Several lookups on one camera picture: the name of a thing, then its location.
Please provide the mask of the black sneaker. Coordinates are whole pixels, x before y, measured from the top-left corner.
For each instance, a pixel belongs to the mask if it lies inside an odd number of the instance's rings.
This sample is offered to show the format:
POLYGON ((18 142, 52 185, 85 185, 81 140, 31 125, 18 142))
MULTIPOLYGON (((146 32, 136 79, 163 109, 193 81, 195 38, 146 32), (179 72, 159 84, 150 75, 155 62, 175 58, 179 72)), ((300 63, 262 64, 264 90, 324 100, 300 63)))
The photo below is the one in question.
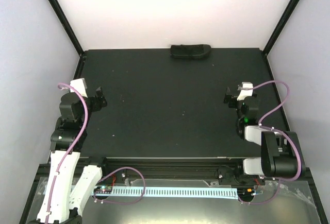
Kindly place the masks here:
POLYGON ((211 53, 211 46, 208 44, 198 45, 172 45, 170 54, 175 59, 205 59, 211 53))

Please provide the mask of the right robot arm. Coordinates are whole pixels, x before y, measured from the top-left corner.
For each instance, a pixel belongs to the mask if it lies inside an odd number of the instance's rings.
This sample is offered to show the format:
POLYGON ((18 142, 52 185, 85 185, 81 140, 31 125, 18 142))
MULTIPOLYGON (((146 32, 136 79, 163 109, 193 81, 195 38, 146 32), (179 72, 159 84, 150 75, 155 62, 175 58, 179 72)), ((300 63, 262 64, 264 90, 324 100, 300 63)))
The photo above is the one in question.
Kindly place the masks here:
POLYGON ((242 160, 242 167, 234 172, 235 180, 247 184, 253 176, 296 180, 305 175, 298 135, 291 131, 266 128, 258 123, 259 99, 252 90, 252 84, 244 82, 237 91, 226 89, 224 103, 237 114, 236 133, 246 142, 256 144, 260 152, 256 157, 242 160))

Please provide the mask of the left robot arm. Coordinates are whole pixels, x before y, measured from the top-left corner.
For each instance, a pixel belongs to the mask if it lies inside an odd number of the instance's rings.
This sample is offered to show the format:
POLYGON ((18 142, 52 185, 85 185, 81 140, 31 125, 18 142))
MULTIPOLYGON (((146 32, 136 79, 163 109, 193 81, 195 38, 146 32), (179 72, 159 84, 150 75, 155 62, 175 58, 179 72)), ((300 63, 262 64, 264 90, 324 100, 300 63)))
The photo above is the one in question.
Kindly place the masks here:
POLYGON ((103 158, 91 159, 75 186, 72 186, 76 165, 87 137, 87 124, 93 112, 107 106, 102 88, 92 97, 67 84, 59 105, 60 117, 51 135, 50 172, 45 196, 32 223, 81 223, 86 203, 97 182, 106 182, 111 175, 103 158))

